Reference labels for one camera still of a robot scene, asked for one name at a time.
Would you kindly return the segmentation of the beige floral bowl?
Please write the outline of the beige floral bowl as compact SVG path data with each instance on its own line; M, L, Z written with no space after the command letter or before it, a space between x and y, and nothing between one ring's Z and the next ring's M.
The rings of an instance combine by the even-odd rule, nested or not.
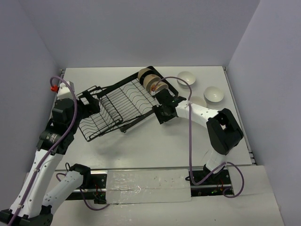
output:
M156 81L156 82L152 83L152 85L150 87L150 94L152 96L154 96L155 94L159 93L160 91L162 91L164 89L168 89L168 85L163 81L160 81L160 82Z
M150 88L154 82L160 81L160 77L155 74L147 75L143 80L143 87L146 89L147 92L150 92Z
M140 80L140 78L144 75L152 74L152 70L150 68L143 68L138 72L137 79Z

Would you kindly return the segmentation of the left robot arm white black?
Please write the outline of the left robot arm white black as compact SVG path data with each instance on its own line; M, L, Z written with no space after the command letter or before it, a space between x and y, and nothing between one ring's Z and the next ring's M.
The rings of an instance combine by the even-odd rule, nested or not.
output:
M66 176L50 192L47 191L55 169L74 140L82 119L99 113L99 101L87 91L83 103L72 94L58 98L52 109L52 118L41 133L32 168L23 188L9 209L0 212L0 221L9 226L49 226L53 216L77 188L92 182L91 169L81 164L70 167Z

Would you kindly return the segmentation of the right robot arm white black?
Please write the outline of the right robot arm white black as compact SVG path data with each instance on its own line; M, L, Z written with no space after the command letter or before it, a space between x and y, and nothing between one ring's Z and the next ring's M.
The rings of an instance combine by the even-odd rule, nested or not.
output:
M227 155L244 138L232 112L224 108L215 110L194 104L190 99L174 97L167 89L152 91L159 105L153 106L153 111L160 124L175 117L189 120L189 176L193 184L199 185L206 181L215 184L220 178L220 171L227 164ZM213 152L204 166L204 178L196 182L192 171L192 123L195 122L207 129Z

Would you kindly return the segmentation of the cream floral bowl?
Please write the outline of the cream floral bowl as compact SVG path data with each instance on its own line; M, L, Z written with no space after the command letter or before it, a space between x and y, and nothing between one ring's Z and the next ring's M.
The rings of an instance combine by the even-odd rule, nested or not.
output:
M196 105L199 105L199 106L202 106L202 107L207 107L207 104L206 104L206 101L201 98L201 97L198 97L198 96L192 96L190 98L190 101L193 103L193 104L196 104Z

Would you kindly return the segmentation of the white bowl far back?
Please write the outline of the white bowl far back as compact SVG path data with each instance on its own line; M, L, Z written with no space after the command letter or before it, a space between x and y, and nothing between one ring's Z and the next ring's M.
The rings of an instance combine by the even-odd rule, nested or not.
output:
M196 82L196 76L194 74L192 74L191 72L188 71L182 71L177 75L178 78L184 80L187 82L187 84L192 87L195 82ZM184 88L184 89L188 89L189 87L187 86L187 84L185 82L183 82L182 80L177 80L177 83L179 84L180 87Z

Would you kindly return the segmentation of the white bowl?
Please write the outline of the white bowl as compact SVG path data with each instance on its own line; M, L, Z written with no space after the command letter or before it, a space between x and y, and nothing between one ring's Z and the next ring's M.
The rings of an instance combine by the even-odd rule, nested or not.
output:
M210 102L218 103L224 99L224 92L218 87L210 86L205 89L204 97Z
M187 84L192 87L195 82L196 82L196 76L194 74L192 74L191 72L188 71L182 71L177 75L178 78L184 80L187 82ZM177 80L177 83L179 84L180 87L184 88L184 89L188 89L189 87L187 86L187 84L185 82L183 82L182 80Z

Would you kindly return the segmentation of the white bowl right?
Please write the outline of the white bowl right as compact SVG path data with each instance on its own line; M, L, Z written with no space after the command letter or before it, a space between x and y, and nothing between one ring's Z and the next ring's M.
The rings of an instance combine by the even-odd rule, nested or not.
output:
M210 102L218 103L224 99L224 92L218 87L210 86L205 89L204 97Z

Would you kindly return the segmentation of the white taped cover sheet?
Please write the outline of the white taped cover sheet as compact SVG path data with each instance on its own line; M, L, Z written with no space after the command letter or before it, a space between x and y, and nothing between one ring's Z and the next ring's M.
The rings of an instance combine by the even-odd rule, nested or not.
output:
M106 181L108 204L169 203L191 201L186 169L115 170Z

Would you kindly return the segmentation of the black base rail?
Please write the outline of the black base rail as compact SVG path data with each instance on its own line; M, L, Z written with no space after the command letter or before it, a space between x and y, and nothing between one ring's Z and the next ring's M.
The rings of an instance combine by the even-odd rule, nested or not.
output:
M67 199L85 198L100 205L189 202L193 197L232 195L231 187L226 169L198 186L190 181L187 169L92 171L89 185Z

